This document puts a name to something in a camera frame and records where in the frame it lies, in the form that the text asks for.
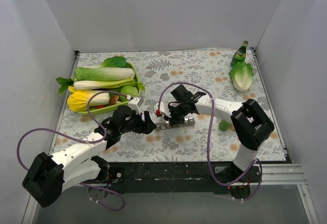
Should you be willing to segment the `green pill bottle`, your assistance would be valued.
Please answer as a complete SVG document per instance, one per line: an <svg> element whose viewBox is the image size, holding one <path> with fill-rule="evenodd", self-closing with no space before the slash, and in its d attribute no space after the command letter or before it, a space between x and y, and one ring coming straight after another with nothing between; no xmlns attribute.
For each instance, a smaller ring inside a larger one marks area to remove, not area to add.
<svg viewBox="0 0 327 224"><path fill-rule="evenodd" d="M231 127L231 123L229 123L225 120L221 120L219 123L218 129L220 131L228 131L230 127Z"/></svg>

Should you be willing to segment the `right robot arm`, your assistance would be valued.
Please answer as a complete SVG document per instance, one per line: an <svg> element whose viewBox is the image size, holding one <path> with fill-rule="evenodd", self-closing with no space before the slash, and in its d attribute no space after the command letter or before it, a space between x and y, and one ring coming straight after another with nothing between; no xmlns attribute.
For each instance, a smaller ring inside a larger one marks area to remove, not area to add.
<svg viewBox="0 0 327 224"><path fill-rule="evenodd" d="M212 115L231 123L237 133L241 146L233 160L232 178L242 182L250 175L248 166L254 161L261 145L269 138L275 127L261 106L253 99L245 102L215 99L204 89L192 93L183 83L171 91L176 104L168 103L168 112L164 113L170 125L182 124L189 114Z"/></svg>

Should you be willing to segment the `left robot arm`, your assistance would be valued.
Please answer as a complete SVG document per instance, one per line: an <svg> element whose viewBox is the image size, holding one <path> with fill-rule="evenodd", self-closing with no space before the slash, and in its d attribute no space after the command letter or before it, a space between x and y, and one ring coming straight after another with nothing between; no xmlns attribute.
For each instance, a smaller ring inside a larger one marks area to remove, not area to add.
<svg viewBox="0 0 327 224"><path fill-rule="evenodd" d="M88 180L104 183L110 178L110 166L98 154L115 145L125 133L148 135L155 128L148 111L138 113L120 106L81 143L50 155L37 155L22 186L42 207L48 207L72 186Z"/></svg>

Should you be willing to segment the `grey weekly pill organizer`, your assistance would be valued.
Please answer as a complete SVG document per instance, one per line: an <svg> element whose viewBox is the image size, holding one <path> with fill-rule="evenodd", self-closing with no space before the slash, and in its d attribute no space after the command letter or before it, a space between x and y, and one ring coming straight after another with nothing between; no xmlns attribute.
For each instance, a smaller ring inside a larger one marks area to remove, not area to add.
<svg viewBox="0 0 327 224"><path fill-rule="evenodd" d="M168 130L168 129L175 129L175 128L183 128L183 127L189 127L195 125L195 119L193 117L184 118L184 122L177 124L173 122L169 122L166 120L160 120L156 124L156 131L161 130Z"/></svg>

